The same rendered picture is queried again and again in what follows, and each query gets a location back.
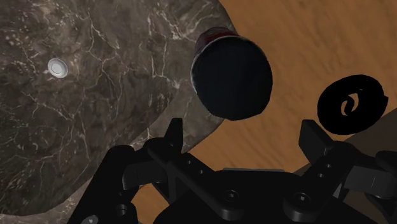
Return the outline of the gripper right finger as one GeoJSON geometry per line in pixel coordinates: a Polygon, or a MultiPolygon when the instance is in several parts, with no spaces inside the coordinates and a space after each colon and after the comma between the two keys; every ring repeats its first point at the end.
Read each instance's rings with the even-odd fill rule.
{"type": "Polygon", "coordinates": [[[285,215],[296,223],[377,224],[344,202],[361,192],[387,224],[397,224],[397,151],[370,157],[355,146],[334,141],[314,120],[303,120],[298,145],[310,167],[284,198],[285,215]]]}

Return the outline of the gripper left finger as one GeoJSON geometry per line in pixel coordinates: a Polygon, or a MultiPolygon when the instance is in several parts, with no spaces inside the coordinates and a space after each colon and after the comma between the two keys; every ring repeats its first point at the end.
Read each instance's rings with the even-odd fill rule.
{"type": "Polygon", "coordinates": [[[164,137],[140,150],[108,150],[67,224],[139,224],[132,199],[152,184],[168,202],[156,222],[237,222],[244,216],[241,194],[190,153],[182,153],[183,121],[173,118],[164,137]]]}

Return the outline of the dark marble sink basin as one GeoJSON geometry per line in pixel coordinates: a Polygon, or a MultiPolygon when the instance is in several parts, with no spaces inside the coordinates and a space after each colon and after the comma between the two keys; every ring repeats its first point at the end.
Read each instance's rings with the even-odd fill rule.
{"type": "Polygon", "coordinates": [[[184,151],[216,130],[190,81],[215,26],[232,28],[219,0],[0,0],[0,214],[61,204],[173,117],[184,151]]]}

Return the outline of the dark cup with red band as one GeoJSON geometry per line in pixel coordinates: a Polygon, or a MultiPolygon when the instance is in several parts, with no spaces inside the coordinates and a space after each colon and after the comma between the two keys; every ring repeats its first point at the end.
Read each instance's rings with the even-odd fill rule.
{"type": "Polygon", "coordinates": [[[198,37],[190,76],[201,103],[220,118],[251,118],[270,101],[273,77],[266,55],[226,27],[212,27],[198,37]]]}

